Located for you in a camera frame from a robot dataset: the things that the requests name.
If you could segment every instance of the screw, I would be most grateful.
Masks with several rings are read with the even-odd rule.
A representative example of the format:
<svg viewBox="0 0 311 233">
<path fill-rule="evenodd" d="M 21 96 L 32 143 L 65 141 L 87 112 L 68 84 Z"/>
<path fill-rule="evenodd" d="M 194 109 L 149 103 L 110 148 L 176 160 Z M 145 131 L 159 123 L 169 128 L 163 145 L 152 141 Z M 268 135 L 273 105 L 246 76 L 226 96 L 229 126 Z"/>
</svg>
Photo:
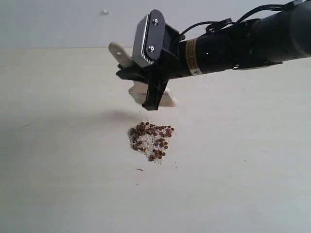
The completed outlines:
<svg viewBox="0 0 311 233">
<path fill-rule="evenodd" d="M 149 50 L 150 52 L 154 52 L 154 51 L 155 51 L 155 48 L 154 48 L 153 46 L 149 46 L 149 47 L 148 47 L 148 50 Z"/>
<path fill-rule="evenodd" d="M 157 18 L 153 19 L 153 20 L 152 20 L 152 23 L 153 23 L 154 25 L 157 25 L 157 24 L 158 24 Z"/>
</svg>

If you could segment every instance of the pile of seeds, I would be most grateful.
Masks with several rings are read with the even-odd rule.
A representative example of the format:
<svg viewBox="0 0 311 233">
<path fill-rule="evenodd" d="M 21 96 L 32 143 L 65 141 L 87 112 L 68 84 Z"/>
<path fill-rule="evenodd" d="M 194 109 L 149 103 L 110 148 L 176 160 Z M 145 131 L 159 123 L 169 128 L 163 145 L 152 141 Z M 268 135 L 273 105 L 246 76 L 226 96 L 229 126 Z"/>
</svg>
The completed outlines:
<svg viewBox="0 0 311 233">
<path fill-rule="evenodd" d="M 130 129 L 132 148 L 144 153 L 150 161 L 161 162 L 173 132 L 174 128 L 170 125 L 156 126 L 142 121 Z"/>
</svg>

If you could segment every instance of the sticker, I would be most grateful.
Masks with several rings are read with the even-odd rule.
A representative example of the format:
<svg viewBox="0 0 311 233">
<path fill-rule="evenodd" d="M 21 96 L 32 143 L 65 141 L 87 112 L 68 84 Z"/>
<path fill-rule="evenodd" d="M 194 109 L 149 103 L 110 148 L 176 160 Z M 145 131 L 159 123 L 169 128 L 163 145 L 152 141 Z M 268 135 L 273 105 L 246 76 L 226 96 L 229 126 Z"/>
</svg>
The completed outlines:
<svg viewBox="0 0 311 233">
<path fill-rule="evenodd" d="M 186 44 L 186 60 L 188 64 L 189 71 L 192 75 L 200 75 L 202 74 L 198 62 L 196 60 L 196 54 L 195 54 L 195 46 L 196 46 L 196 40 L 188 40 Z"/>
</svg>

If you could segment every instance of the white wall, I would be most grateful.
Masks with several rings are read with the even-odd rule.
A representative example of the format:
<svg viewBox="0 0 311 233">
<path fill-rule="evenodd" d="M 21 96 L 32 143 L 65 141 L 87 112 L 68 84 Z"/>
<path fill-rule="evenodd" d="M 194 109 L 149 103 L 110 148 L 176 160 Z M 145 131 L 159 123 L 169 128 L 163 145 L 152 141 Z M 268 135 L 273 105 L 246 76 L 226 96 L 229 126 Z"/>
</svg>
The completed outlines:
<svg viewBox="0 0 311 233">
<path fill-rule="evenodd" d="M 153 9 L 182 31 L 198 21 L 236 20 L 256 6 L 288 1 L 0 0 L 0 48 L 106 47 L 111 41 L 131 47 L 137 23 Z M 103 9 L 110 14 L 101 16 Z M 201 27 L 188 35 L 203 32 Z"/>
</svg>

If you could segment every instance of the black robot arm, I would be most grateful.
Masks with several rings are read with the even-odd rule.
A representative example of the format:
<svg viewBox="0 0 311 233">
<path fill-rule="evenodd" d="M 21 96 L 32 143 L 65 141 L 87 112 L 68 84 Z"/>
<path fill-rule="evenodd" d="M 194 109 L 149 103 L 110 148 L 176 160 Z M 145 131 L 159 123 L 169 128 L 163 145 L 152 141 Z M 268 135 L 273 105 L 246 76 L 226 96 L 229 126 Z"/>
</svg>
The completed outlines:
<svg viewBox="0 0 311 233">
<path fill-rule="evenodd" d="M 262 10 L 278 13 L 246 20 Z M 208 24 L 203 35 L 185 40 L 187 31 L 202 24 Z M 236 22 L 230 18 L 201 22 L 182 33 L 166 24 L 160 11 L 153 10 L 137 26 L 132 54 L 134 65 L 119 66 L 117 75 L 148 84 L 142 106 L 157 110 L 170 79 L 227 69 L 268 67 L 310 56 L 310 0 L 260 6 Z"/>
</svg>

